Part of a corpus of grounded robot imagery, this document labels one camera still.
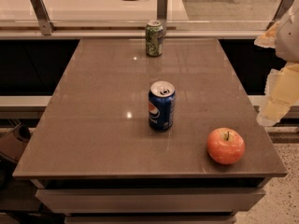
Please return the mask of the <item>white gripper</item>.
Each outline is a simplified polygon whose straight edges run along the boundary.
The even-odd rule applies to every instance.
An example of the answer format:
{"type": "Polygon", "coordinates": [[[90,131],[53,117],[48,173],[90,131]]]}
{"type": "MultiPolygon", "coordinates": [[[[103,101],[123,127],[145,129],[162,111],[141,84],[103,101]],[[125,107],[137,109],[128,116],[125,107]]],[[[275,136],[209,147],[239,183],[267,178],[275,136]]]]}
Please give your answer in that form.
{"type": "Polygon", "coordinates": [[[299,101],[299,0],[295,0],[279,22],[254,40],[254,45],[276,48],[276,55],[286,62],[280,70],[272,69],[267,77],[264,98],[257,122],[274,126],[299,101]]]}

